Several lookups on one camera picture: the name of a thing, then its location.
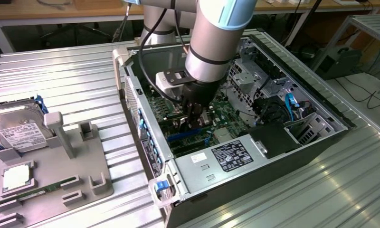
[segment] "power supply label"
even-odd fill
[[[47,141],[36,123],[3,129],[0,134],[15,149],[22,149]]]
[[[239,140],[214,148],[212,152],[226,172],[254,162],[254,159]]]

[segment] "hard drive label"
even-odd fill
[[[230,172],[240,166],[254,162],[254,159],[239,140],[214,148],[212,152],[226,172]]]
[[[3,129],[0,134],[15,149],[22,149],[47,141],[36,123]]]

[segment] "wooden table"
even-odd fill
[[[377,13],[380,9],[380,0],[371,0],[374,4],[374,11]],[[302,24],[307,18],[310,9],[315,4],[315,0],[309,4],[302,4],[298,12],[303,13],[295,30],[291,34],[289,43],[291,43],[297,32],[299,31]],[[363,8],[359,6],[342,6],[334,0],[323,0],[317,12],[322,11],[355,11]],[[297,5],[290,3],[274,2],[267,3],[263,0],[258,1],[255,14],[281,14],[294,13]],[[3,32],[4,26],[20,26],[20,25],[44,25],[44,24],[67,24],[67,23],[88,23],[100,21],[120,21],[123,20],[127,7],[116,9],[96,9],[96,10],[78,10],[75,5],[64,6],[64,10],[59,10],[54,7],[44,6],[38,3],[36,0],[12,0],[11,4],[0,4],[0,48],[3,53],[11,53],[15,51],[10,39]],[[130,20],[143,19],[143,7],[134,5],[130,11]]]

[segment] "green circuit board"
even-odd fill
[[[166,100],[162,96],[155,97],[155,94],[147,93],[147,98],[151,104],[156,120],[164,132],[166,139],[178,134],[172,120],[184,117],[180,108],[175,107],[174,103]],[[168,142],[172,153],[176,157],[184,156],[195,151],[220,144],[216,138],[215,131],[226,128],[231,138],[236,138],[242,131],[248,129],[247,124],[243,122],[231,103],[224,99],[224,94],[219,92],[214,101],[211,102],[212,110],[208,111],[212,124],[202,129],[199,133],[183,139]]]

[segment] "hard drive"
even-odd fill
[[[19,152],[46,147],[55,133],[44,126],[42,104],[26,99],[0,104],[0,146]]]

